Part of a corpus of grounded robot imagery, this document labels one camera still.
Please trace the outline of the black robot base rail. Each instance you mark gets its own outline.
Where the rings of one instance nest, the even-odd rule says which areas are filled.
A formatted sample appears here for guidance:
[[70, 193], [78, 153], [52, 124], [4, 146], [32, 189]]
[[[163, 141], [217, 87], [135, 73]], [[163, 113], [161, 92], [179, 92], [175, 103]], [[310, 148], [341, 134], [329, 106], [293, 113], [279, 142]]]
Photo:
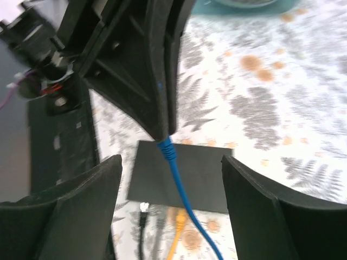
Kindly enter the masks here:
[[61, 113], [44, 98], [29, 102], [30, 195], [75, 178], [103, 161], [99, 158], [88, 88], [75, 79], [80, 106]]

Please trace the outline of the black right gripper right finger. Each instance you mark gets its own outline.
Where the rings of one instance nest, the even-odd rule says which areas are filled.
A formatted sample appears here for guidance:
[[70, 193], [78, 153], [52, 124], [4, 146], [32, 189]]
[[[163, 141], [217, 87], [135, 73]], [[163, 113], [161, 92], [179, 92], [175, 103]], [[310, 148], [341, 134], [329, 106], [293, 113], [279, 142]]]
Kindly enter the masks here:
[[221, 163], [239, 259], [346, 259], [345, 204], [293, 190], [232, 156]]

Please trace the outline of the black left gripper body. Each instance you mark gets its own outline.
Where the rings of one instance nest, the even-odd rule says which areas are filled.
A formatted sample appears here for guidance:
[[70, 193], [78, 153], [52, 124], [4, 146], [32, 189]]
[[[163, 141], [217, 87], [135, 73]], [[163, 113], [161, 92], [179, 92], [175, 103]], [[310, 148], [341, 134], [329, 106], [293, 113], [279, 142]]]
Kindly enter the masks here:
[[74, 62], [81, 56], [107, 1], [66, 1], [65, 13], [46, 15], [38, 1], [22, 1], [12, 21], [1, 20], [1, 41], [28, 67], [12, 84], [25, 99], [44, 98], [48, 108], [78, 108]]

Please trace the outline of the black network switch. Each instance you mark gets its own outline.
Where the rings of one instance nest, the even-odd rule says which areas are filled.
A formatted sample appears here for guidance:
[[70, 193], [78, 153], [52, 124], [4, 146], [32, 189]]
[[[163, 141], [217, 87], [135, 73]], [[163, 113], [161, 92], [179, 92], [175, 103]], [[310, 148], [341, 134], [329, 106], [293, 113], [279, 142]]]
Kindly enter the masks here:
[[[230, 148], [176, 144], [177, 165], [194, 210], [227, 214], [221, 160]], [[140, 141], [127, 199], [183, 207], [168, 162], [155, 142]]]

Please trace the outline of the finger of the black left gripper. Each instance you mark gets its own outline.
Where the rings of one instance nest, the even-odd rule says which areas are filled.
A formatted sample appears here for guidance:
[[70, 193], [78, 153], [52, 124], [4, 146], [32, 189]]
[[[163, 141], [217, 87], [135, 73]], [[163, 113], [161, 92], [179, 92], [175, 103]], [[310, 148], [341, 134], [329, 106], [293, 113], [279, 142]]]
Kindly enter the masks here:
[[168, 101], [169, 134], [177, 130], [177, 73], [181, 37], [195, 5], [194, 0], [173, 1], [164, 40], [166, 96]]
[[89, 88], [155, 140], [169, 135], [164, 35], [169, 1], [69, 1], [58, 30], [62, 55]]

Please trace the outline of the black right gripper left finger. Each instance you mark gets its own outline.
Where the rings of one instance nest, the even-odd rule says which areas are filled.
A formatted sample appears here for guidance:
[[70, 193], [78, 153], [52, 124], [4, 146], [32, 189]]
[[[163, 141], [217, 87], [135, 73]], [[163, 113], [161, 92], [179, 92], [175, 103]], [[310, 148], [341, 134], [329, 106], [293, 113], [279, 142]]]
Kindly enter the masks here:
[[122, 173], [113, 155], [15, 203], [1, 203], [1, 259], [115, 259], [111, 222]]

